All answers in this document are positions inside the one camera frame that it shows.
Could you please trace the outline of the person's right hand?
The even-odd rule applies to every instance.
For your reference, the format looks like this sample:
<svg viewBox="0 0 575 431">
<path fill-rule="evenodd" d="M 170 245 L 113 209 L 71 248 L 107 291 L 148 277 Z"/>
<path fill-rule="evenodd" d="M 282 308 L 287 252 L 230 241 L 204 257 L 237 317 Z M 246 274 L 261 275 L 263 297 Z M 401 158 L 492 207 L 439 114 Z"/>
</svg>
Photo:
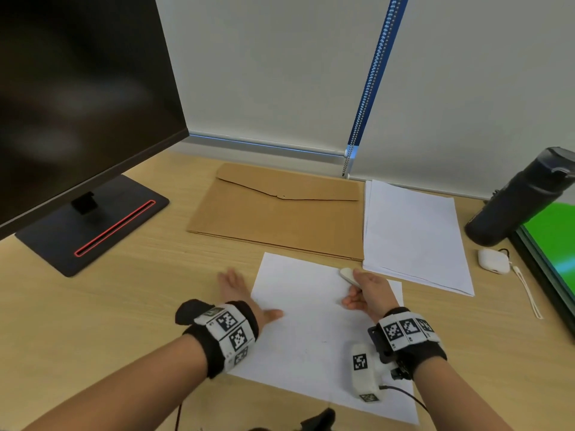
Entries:
<svg viewBox="0 0 575 431">
<path fill-rule="evenodd" d="M 354 277 L 361 285 L 361 289 L 350 285 L 348 295 L 364 296 L 366 300 L 366 311 L 362 312 L 364 312 L 374 324 L 377 324 L 379 320 L 383 319 L 390 311 L 400 307 L 387 279 L 369 272 L 363 272 L 360 269 L 354 269 Z"/>
</svg>

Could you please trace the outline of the person's left hand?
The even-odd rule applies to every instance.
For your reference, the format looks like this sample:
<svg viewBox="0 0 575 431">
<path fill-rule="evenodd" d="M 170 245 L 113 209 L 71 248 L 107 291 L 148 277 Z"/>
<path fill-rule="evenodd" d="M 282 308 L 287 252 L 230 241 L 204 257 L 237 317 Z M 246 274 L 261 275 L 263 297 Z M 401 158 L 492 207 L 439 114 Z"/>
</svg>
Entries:
<svg viewBox="0 0 575 431">
<path fill-rule="evenodd" d="M 252 299 L 251 291 L 248 289 L 243 275 L 234 268 L 229 268 L 226 272 L 219 272 L 217 281 L 220 287 L 221 299 L 224 302 L 242 301 L 249 305 L 255 315 L 259 333 L 262 333 L 267 324 L 263 319 L 263 309 Z"/>
</svg>

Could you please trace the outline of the person's left forearm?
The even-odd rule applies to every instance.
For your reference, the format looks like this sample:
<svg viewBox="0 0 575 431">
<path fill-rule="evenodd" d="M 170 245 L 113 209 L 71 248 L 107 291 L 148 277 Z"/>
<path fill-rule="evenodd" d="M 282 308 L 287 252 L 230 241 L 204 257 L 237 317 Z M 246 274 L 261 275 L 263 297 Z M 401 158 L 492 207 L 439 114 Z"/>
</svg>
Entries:
<svg viewBox="0 0 575 431">
<path fill-rule="evenodd" d="M 23 431 L 154 431 L 207 373 L 201 344 L 186 334 L 77 393 Z"/>
</svg>

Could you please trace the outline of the person's right forearm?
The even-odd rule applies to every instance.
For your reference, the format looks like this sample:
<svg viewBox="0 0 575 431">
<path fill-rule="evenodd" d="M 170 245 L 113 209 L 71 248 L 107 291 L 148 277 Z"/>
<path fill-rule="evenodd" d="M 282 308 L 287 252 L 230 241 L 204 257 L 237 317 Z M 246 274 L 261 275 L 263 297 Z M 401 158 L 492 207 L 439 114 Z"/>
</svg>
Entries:
<svg viewBox="0 0 575 431">
<path fill-rule="evenodd" d="M 513 431 L 441 357 L 422 362 L 413 381 L 437 431 Z"/>
</svg>

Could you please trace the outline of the single white paper sheet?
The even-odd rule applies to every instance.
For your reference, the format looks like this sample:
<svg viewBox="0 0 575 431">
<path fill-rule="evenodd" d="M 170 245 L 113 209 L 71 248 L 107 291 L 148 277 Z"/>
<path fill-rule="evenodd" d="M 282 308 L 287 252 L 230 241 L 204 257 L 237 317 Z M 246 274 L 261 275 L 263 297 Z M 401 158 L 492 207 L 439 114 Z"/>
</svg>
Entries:
<svg viewBox="0 0 575 431">
<path fill-rule="evenodd" d="M 368 344 L 374 350 L 367 333 L 373 323 L 365 313 L 341 305 L 348 290 L 337 268 L 265 253 L 252 298 L 264 309 L 281 309 L 284 316 L 264 328 L 253 353 L 230 374 L 418 425 L 415 401 L 405 394 L 386 390 L 374 403 L 356 396 L 351 348 Z"/>
</svg>

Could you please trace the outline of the black marker-tagged left wristband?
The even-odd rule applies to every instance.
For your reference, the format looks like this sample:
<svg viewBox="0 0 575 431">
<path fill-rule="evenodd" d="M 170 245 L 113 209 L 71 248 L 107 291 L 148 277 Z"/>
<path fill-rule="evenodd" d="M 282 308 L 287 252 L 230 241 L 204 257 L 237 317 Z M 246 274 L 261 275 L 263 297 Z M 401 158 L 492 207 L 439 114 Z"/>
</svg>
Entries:
<svg viewBox="0 0 575 431">
<path fill-rule="evenodd" d="M 179 306 L 175 323 L 186 326 L 184 334 L 200 343 L 209 379 L 238 366 L 253 351 L 260 333 L 255 313 L 244 301 L 212 305 L 191 299 Z"/>
</svg>

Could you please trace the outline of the black marker-tagged wristband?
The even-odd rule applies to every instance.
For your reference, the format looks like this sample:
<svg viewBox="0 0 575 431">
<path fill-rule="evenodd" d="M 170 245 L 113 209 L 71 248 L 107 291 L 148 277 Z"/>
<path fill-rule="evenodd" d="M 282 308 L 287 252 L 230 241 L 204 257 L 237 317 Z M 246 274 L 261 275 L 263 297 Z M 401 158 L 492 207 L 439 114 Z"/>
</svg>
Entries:
<svg viewBox="0 0 575 431">
<path fill-rule="evenodd" d="M 416 369 L 431 358 L 447 361 L 443 344 L 429 322 L 406 307 L 388 311 L 367 332 L 377 351 L 377 362 L 389 369 L 394 380 L 412 380 Z"/>
<path fill-rule="evenodd" d="M 238 366 L 253 351 L 260 333 L 255 313 L 244 301 L 212 305 L 191 299 L 179 306 L 175 323 L 186 326 L 184 334 L 200 343 L 209 379 Z"/>
</svg>

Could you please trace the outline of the black marker-tagged right wristband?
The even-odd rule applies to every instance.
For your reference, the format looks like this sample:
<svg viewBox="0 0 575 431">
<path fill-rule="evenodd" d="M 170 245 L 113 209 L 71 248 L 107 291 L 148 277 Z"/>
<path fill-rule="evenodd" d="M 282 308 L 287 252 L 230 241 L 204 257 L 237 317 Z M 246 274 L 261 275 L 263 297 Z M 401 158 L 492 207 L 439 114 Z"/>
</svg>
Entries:
<svg viewBox="0 0 575 431">
<path fill-rule="evenodd" d="M 377 362 L 389 369 L 394 380 L 412 380 L 416 369 L 431 358 L 447 361 L 443 344 L 429 322 L 406 307 L 388 311 L 367 332 L 377 351 Z"/>
</svg>

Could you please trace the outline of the stack of white papers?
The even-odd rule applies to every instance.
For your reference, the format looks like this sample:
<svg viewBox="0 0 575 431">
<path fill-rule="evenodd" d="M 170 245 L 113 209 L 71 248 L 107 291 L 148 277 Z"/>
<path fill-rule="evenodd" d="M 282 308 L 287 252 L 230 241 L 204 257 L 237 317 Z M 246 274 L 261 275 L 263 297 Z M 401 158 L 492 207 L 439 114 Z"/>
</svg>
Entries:
<svg viewBox="0 0 575 431">
<path fill-rule="evenodd" d="M 363 269 L 475 296 L 452 197 L 369 180 Z"/>
</svg>

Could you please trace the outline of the brown paper envelope folder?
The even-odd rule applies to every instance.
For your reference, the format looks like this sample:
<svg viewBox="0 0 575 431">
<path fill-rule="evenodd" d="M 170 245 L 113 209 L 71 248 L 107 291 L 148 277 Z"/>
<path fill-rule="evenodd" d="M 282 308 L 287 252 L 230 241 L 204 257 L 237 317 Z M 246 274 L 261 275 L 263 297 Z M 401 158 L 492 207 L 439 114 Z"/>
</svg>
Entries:
<svg viewBox="0 0 575 431">
<path fill-rule="evenodd" d="M 186 230 L 363 261 L 363 215 L 358 181 L 225 163 Z"/>
</svg>

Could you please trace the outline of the black device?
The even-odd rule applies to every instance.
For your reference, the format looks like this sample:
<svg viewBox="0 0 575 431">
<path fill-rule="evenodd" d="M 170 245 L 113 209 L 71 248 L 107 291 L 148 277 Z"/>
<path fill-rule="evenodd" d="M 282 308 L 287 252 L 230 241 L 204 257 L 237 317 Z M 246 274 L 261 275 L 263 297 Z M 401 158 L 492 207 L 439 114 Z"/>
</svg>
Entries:
<svg viewBox="0 0 575 431">
<path fill-rule="evenodd" d="M 300 423 L 300 431 L 333 431 L 332 427 L 336 420 L 334 409 L 328 407 L 320 414 L 305 419 Z"/>
</svg>

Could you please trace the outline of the white earbud case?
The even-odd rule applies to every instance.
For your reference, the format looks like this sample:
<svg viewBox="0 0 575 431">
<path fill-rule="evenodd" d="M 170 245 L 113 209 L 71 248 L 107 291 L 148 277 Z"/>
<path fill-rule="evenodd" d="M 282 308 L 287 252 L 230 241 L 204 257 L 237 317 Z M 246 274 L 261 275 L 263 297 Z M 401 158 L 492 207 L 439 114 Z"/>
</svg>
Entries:
<svg viewBox="0 0 575 431">
<path fill-rule="evenodd" d="M 482 248 L 477 251 L 478 265 L 489 272 L 506 275 L 511 271 L 509 251 L 502 248 L 498 251 L 491 248 Z"/>
</svg>

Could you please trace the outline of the black red-striped monitor stand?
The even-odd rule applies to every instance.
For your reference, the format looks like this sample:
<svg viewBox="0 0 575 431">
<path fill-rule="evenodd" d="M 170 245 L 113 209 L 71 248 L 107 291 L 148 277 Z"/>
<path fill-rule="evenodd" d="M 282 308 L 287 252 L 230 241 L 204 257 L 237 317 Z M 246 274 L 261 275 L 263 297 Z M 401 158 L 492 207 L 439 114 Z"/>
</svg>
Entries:
<svg viewBox="0 0 575 431">
<path fill-rule="evenodd" d="M 168 205 L 168 198 L 120 175 L 21 229 L 16 238 L 73 277 Z"/>
</svg>

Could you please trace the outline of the black water bottle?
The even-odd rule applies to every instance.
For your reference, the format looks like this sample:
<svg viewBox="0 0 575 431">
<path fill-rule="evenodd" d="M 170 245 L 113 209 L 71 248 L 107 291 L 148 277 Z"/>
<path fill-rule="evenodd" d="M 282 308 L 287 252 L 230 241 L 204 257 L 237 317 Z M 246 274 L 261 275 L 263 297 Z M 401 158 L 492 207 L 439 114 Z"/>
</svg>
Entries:
<svg viewBox="0 0 575 431">
<path fill-rule="evenodd" d="M 575 184 L 575 151 L 546 148 L 464 226 L 474 243 L 491 247 L 560 198 Z"/>
</svg>

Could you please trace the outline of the green-screen laptop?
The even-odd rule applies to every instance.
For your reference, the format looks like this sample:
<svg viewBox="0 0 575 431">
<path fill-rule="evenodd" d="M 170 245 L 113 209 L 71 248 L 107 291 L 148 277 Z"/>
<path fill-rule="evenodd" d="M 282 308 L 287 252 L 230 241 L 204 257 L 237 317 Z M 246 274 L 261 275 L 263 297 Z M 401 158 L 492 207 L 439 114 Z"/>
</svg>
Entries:
<svg viewBox="0 0 575 431">
<path fill-rule="evenodd" d="M 575 342 L 575 204 L 551 203 L 509 240 Z"/>
</svg>

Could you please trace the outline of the white roller blind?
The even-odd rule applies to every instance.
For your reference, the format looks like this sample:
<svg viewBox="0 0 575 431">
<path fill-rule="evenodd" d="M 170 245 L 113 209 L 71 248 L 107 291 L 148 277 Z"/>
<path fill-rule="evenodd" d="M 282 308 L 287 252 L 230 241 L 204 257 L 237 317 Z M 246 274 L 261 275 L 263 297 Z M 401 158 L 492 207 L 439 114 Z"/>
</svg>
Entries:
<svg viewBox="0 0 575 431">
<path fill-rule="evenodd" d="M 391 0 L 155 0 L 196 148 L 343 165 Z"/>
<path fill-rule="evenodd" d="M 409 0 L 350 176 L 490 198 L 575 152 L 575 0 Z"/>
</svg>

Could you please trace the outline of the black computer monitor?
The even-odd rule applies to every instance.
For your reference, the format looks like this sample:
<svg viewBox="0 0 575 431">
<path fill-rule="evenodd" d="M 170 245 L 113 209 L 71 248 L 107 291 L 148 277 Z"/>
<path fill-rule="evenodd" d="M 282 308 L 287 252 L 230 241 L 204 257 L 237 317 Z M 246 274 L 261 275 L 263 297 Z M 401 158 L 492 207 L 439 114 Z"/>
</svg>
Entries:
<svg viewBox="0 0 575 431">
<path fill-rule="evenodd" d="M 156 0 L 0 0 L 0 240 L 188 135 Z"/>
</svg>

